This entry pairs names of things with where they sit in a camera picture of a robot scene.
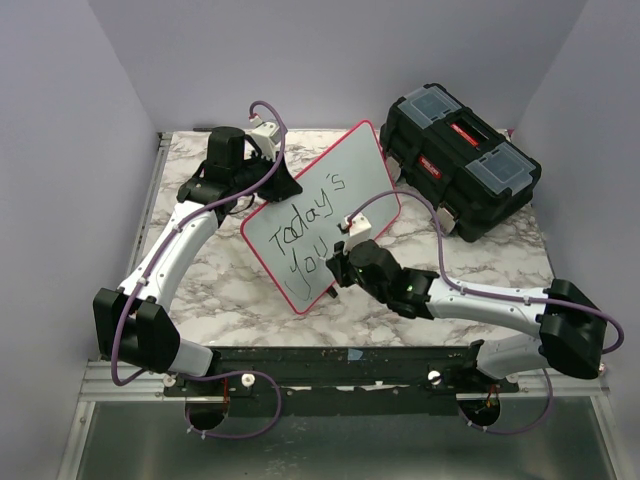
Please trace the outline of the pink-framed whiteboard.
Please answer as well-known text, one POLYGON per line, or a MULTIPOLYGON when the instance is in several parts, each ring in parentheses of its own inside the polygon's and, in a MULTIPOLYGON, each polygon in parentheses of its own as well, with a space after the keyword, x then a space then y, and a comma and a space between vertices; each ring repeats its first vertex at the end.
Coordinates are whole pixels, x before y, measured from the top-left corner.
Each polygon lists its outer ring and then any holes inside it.
POLYGON ((368 120, 312 161, 296 181, 300 194, 259 207, 242 222, 241 235, 291 309, 304 314, 334 282, 325 259, 346 238, 338 224, 395 185, 368 120))

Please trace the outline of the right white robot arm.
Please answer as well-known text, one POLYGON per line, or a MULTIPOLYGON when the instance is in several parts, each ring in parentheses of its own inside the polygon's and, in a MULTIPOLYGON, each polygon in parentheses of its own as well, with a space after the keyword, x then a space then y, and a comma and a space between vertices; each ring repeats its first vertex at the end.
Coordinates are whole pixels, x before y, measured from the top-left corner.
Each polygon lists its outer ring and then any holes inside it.
POLYGON ((326 266, 340 287, 356 285, 402 317, 462 319, 514 331, 473 344, 475 357, 459 370, 471 391, 527 370, 552 368, 583 380, 599 375, 606 323, 570 281, 529 290, 446 281, 436 272, 401 266, 373 240, 350 251, 336 243, 326 266))

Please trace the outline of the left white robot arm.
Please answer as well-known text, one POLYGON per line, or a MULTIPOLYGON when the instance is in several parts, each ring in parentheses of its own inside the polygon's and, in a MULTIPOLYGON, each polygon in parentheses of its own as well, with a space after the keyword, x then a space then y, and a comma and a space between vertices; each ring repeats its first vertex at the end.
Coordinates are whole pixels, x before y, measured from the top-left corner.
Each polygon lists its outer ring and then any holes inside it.
POLYGON ((178 189, 170 219, 147 255, 114 289, 93 300, 99 351, 112 363, 177 373, 201 395, 222 380, 211 349, 181 338, 169 317, 185 273, 239 198, 280 202, 301 193, 284 160, 286 131, 273 121, 253 129, 216 127, 205 160, 178 189))

